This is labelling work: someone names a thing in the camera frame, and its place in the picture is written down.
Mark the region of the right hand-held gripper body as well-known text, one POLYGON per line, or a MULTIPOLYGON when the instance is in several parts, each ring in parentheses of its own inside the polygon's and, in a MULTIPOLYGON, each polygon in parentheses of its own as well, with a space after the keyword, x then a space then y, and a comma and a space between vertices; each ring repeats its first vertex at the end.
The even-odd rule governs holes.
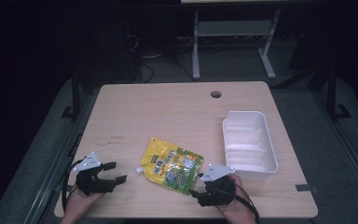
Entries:
POLYGON ((236 190, 229 175, 234 173, 233 167, 209 164, 206 172, 200 176, 200 180, 205 184, 205 191, 202 192, 204 197, 200 200, 207 201, 209 206, 231 203, 236 190))

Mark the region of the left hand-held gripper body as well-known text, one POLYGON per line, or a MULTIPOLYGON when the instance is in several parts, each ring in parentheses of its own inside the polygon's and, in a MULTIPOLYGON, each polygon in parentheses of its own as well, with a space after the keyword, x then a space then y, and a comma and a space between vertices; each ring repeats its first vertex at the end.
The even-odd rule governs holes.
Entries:
POLYGON ((101 179, 102 162, 94 152, 80 160, 72 170, 76 173, 76 185, 85 194, 112 192, 116 187, 114 180, 101 179))

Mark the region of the yellow spouted drink pouch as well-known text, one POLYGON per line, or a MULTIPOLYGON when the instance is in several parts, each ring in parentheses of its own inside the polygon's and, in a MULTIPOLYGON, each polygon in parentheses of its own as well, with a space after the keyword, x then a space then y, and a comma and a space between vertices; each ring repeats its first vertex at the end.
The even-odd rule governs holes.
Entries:
POLYGON ((204 158, 192 151, 152 138, 136 168, 137 174, 178 193, 189 195, 204 158))

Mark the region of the white plastic bin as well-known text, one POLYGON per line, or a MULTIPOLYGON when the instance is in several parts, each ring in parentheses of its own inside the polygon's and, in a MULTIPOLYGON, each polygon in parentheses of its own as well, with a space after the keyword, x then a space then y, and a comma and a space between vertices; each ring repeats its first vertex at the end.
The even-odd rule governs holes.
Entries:
POLYGON ((259 111, 229 111, 223 120, 226 165, 242 180, 261 181, 278 171, 266 118, 259 111))

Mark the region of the person's left hand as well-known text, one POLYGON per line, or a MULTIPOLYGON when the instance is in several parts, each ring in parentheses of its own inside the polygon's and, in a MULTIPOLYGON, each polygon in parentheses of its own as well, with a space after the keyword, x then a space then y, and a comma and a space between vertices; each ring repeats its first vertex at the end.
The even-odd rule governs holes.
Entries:
POLYGON ((102 197, 103 193, 87 195, 80 189, 75 189, 67 199, 64 215, 66 217, 82 217, 102 197))

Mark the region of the black metal stand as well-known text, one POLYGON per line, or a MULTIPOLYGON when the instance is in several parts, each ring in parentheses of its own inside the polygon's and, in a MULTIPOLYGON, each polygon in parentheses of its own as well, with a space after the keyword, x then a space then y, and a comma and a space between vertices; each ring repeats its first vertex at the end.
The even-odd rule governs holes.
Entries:
POLYGON ((70 119, 74 122, 80 112, 80 93, 79 93, 79 81, 77 75, 72 75, 71 78, 71 90, 72 90, 72 104, 67 106, 63 112, 62 117, 64 119, 70 119))
POLYGON ((336 104, 337 96, 337 73, 334 65, 329 66, 327 77, 326 110, 333 121, 338 119, 350 119, 351 114, 345 105, 336 104))

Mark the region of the black tape strip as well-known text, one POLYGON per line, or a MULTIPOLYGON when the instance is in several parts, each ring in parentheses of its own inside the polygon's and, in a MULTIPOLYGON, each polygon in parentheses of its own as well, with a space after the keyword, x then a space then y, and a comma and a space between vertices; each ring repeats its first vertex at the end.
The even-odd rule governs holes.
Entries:
POLYGON ((310 191, 310 192, 313 192, 313 193, 318 193, 319 190, 316 188, 316 187, 312 187, 308 184, 299 184, 299 185, 296 185, 296 190, 297 191, 310 191))

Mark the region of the white metal desk frame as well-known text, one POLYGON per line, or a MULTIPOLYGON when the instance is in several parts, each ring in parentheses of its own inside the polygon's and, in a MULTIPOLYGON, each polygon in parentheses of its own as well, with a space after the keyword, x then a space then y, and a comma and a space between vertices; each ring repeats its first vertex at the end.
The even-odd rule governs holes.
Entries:
MULTIPOLYGON (((181 0, 182 4, 224 4, 224 3, 267 3, 269 0, 181 0)), ((282 8, 274 7, 273 16, 269 20, 220 20, 203 21, 200 19, 200 10, 194 11, 193 22, 193 50, 192 50, 192 77, 200 79, 199 38, 217 36, 264 36, 264 46, 258 49, 259 58, 269 79, 276 77, 269 61, 269 47, 281 16, 282 8)))

